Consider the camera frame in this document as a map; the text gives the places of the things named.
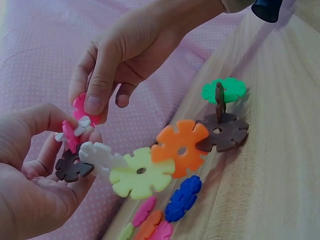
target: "center hole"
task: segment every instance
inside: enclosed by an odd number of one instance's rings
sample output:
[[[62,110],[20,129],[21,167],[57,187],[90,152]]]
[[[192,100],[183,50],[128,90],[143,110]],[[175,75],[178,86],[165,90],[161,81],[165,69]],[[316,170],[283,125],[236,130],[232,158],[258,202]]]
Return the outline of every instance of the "center hole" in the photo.
[[[180,147],[179,150],[178,150],[178,154],[182,155],[182,154],[184,154],[186,152],[186,150],[187,150],[187,148],[185,146]]]
[[[215,134],[219,134],[219,133],[221,133],[221,132],[222,132],[222,129],[219,128],[219,127],[213,129],[213,133],[215,133]]]
[[[137,174],[144,174],[146,171],[147,171],[147,169],[144,168],[144,167],[142,167],[142,168],[139,168],[139,169],[136,171],[136,173],[137,173]]]

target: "green flower piece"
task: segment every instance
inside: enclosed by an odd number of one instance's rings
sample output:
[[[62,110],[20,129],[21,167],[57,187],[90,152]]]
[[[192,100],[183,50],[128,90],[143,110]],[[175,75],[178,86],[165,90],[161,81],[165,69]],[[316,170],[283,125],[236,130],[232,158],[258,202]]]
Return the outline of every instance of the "green flower piece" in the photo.
[[[217,83],[221,83],[224,88],[224,102],[231,103],[242,98],[246,94],[246,85],[243,81],[239,81],[233,77],[227,77],[225,80],[219,78],[207,83],[202,88],[202,98],[208,100],[211,104],[216,104],[216,87]]]

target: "pink bedsheet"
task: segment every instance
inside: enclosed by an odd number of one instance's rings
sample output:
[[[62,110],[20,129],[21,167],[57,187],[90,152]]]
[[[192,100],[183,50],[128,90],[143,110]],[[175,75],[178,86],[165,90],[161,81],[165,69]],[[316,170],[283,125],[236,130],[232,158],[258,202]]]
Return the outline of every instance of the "pink bedsheet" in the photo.
[[[149,1],[1,1],[1,112],[52,102],[71,113],[69,79],[84,48],[121,15]],[[139,85],[128,107],[116,107],[113,97],[108,121],[98,128],[104,142],[120,154],[150,146],[175,113],[197,70],[246,11],[222,14],[189,33],[163,66]],[[27,161],[37,157],[46,136],[34,138]],[[111,185],[98,177],[71,219],[60,229],[37,239],[96,239],[112,221],[120,204]]]

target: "fingernail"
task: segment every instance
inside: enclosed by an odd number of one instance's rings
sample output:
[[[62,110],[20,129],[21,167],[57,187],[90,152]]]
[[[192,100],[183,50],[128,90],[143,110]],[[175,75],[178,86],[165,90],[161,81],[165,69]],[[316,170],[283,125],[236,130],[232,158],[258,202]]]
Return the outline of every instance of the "fingernail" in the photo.
[[[98,114],[101,108],[101,100],[97,96],[90,96],[84,105],[85,111],[88,114]]]
[[[120,95],[118,98],[117,98],[117,105],[118,107],[120,108],[124,108],[126,106],[128,106],[129,104],[129,98],[127,95]]]

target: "snowflake building block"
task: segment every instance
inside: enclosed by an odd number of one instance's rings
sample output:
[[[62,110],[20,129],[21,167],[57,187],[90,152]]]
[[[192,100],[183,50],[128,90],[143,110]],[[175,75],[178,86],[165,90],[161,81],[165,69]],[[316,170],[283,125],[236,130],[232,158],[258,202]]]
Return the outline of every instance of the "snowflake building block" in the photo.
[[[98,125],[100,116],[99,115],[90,115],[86,113],[85,111],[85,99],[86,99],[86,93],[81,93],[73,102],[73,107],[76,108],[73,111],[73,116],[75,119],[79,120],[83,116],[89,116],[91,120],[91,126],[94,128],[95,125]]]
[[[81,117],[78,122],[78,127],[73,131],[74,136],[76,137],[81,136],[86,131],[86,128],[91,125],[91,120],[88,116]]]
[[[170,240],[174,227],[167,221],[162,221],[155,227],[155,231],[149,240]]]
[[[174,160],[174,179],[187,176],[187,169],[194,172],[204,163],[200,155],[208,153],[198,150],[196,144],[209,136],[207,128],[193,120],[180,120],[176,125],[177,132],[172,125],[166,126],[156,138],[159,144],[151,147],[151,159],[154,163],[169,158]],[[180,149],[185,149],[185,152],[181,154]]]
[[[140,224],[142,224],[147,219],[149,213],[154,209],[156,202],[156,197],[151,196],[142,204],[142,206],[133,217],[132,224],[134,227],[139,227]]]
[[[134,226],[132,223],[128,223],[120,232],[117,240],[128,240],[130,239],[132,233],[134,232]]]
[[[133,155],[123,156],[128,167],[113,168],[110,172],[109,180],[118,196],[125,198],[130,193],[132,199],[146,199],[152,196],[152,188],[161,192],[170,184],[171,174],[175,172],[175,162],[172,159],[152,162],[150,147],[139,148],[133,151]]]
[[[197,120],[197,123],[203,124],[210,130],[209,137],[196,144],[197,149],[201,151],[211,151],[213,146],[216,146],[218,153],[226,152],[231,149],[242,146],[248,137],[249,125],[237,119],[237,116],[230,113],[221,115],[221,122],[217,122],[214,114],[207,115],[203,120]]]
[[[54,134],[54,138],[57,142],[63,142],[66,143],[68,141],[68,138],[66,138],[65,134],[63,132],[56,132]]]
[[[67,138],[66,144],[70,148],[71,152],[76,153],[77,145],[79,144],[78,138],[75,136],[74,130],[70,123],[67,121],[62,122],[62,130],[64,136]]]
[[[78,127],[73,131],[75,137],[81,136],[86,131],[86,128],[91,125],[91,120],[88,116],[83,116],[79,119],[78,123]],[[54,138],[57,142],[66,143],[68,141],[63,132],[56,132]]]
[[[109,178],[110,169],[128,166],[126,160],[119,153],[112,155],[111,148],[101,142],[87,141],[82,143],[79,158],[81,162],[94,166],[92,171],[94,176],[99,175],[104,179]]]
[[[169,223],[176,222],[184,217],[197,200],[197,193],[200,192],[202,182],[196,175],[187,178],[180,184],[170,198],[170,203],[165,208],[165,220]]]
[[[239,81],[233,77],[222,78],[207,83],[202,88],[202,98],[208,100],[211,104],[216,104],[216,87],[217,83],[221,83],[224,88],[224,102],[231,103],[242,98],[246,94],[246,85],[243,81]]]
[[[76,146],[76,153],[72,153],[71,149],[68,149],[62,154],[62,158],[56,162],[55,175],[59,180],[73,183],[78,180],[78,175],[86,177],[93,171],[93,165],[78,161],[79,149],[80,144]]]
[[[156,226],[162,218],[160,210],[153,211],[140,226],[139,232],[134,236],[134,240],[147,240],[155,232]]]

